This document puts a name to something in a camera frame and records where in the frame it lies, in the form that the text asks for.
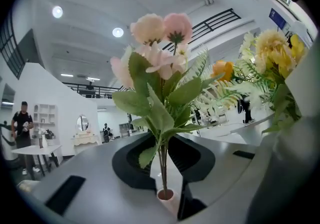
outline orange flower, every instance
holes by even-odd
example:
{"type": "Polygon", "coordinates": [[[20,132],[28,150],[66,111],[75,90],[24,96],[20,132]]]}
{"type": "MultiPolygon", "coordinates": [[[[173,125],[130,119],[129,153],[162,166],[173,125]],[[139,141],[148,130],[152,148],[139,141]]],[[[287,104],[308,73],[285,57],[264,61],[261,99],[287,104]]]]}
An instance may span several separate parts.
{"type": "Polygon", "coordinates": [[[234,71],[234,64],[232,62],[225,62],[224,60],[218,60],[212,66],[213,74],[211,77],[214,78],[215,76],[224,73],[224,76],[219,79],[219,81],[230,81],[232,77],[232,72],[234,71]]]}

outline white table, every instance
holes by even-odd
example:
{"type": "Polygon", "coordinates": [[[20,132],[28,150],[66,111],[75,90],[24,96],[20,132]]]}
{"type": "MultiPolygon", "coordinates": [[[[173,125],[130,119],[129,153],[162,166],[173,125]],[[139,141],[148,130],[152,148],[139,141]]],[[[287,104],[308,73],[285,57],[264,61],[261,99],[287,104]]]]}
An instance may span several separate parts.
{"type": "MultiPolygon", "coordinates": [[[[22,148],[17,148],[17,149],[11,150],[11,152],[15,153],[15,154],[21,154],[21,155],[36,155],[37,158],[38,158],[38,161],[39,161],[39,167],[40,167],[41,173],[42,173],[43,176],[45,176],[44,169],[42,168],[42,165],[41,165],[41,162],[40,162],[40,155],[42,155],[44,163],[45,163],[45,166],[46,166],[48,172],[50,173],[51,172],[51,168],[50,168],[50,166],[48,164],[48,161],[46,159],[46,155],[51,154],[55,166],[58,167],[59,163],[58,163],[58,161],[56,159],[54,151],[56,151],[60,147],[61,147],[61,145],[48,145],[48,147],[40,148],[38,145],[31,145],[31,146],[26,146],[26,147],[22,147],[22,148]]],[[[28,171],[30,173],[31,178],[33,180],[35,180],[32,168],[30,168],[30,170],[28,170],[28,171]]]]}

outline white ceiling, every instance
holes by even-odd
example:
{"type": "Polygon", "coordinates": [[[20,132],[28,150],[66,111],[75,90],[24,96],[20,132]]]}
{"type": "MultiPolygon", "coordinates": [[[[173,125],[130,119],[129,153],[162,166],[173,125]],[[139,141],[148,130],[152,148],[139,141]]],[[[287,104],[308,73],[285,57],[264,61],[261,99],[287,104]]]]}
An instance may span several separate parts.
{"type": "Polygon", "coordinates": [[[114,78],[108,61],[135,44],[128,29],[132,22],[147,13],[188,13],[204,5],[204,0],[33,0],[32,5],[33,29],[46,68],[63,82],[87,83],[76,78],[81,74],[100,78],[95,84],[108,86],[114,78]],[[54,6],[63,9],[60,19],[51,14],[54,6]],[[124,30],[120,38],[112,35],[116,27],[124,30]]]}

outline flower arrangement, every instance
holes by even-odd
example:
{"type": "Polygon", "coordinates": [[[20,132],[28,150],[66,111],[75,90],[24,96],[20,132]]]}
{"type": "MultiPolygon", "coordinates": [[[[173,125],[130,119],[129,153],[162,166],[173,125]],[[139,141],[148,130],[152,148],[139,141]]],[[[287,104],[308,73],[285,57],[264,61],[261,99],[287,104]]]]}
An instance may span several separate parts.
{"type": "Polygon", "coordinates": [[[127,91],[112,94],[115,105],[130,114],[140,116],[132,123],[148,127],[155,145],[139,155],[139,165],[145,168],[158,153],[164,199],[167,193],[167,154],[170,138],[176,133],[190,132],[202,126],[187,124],[191,119],[191,103],[204,88],[218,77],[203,79],[208,51],[201,53],[187,69],[187,43],[191,40],[192,24],[184,13],[171,13],[164,19],[147,14],[132,23],[130,30],[138,48],[128,46],[121,59],[110,60],[114,75],[127,91]],[[173,54],[159,49],[158,43],[174,44],[173,54]]]}
{"type": "Polygon", "coordinates": [[[262,133],[279,131],[299,120],[301,113],[285,84],[285,79],[307,52],[298,36],[294,34],[288,41],[276,30],[266,30],[258,37],[247,33],[239,52],[242,58],[235,65],[218,60],[212,66],[212,76],[222,72],[224,76],[209,85],[211,92],[204,89],[194,105],[208,109],[211,115],[236,106],[243,97],[250,101],[250,108],[268,106],[275,111],[275,116],[272,126],[262,133]]]}

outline small pot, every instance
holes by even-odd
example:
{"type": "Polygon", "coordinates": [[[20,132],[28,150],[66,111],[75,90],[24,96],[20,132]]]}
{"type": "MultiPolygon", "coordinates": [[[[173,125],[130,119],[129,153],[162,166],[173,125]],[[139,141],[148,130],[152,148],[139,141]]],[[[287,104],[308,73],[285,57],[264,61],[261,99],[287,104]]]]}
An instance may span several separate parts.
{"type": "Polygon", "coordinates": [[[165,200],[165,193],[164,190],[161,189],[156,193],[156,196],[160,200],[160,202],[164,205],[165,208],[169,210],[175,217],[178,215],[179,211],[179,197],[178,194],[172,190],[172,189],[167,189],[167,200],[165,200]]]}

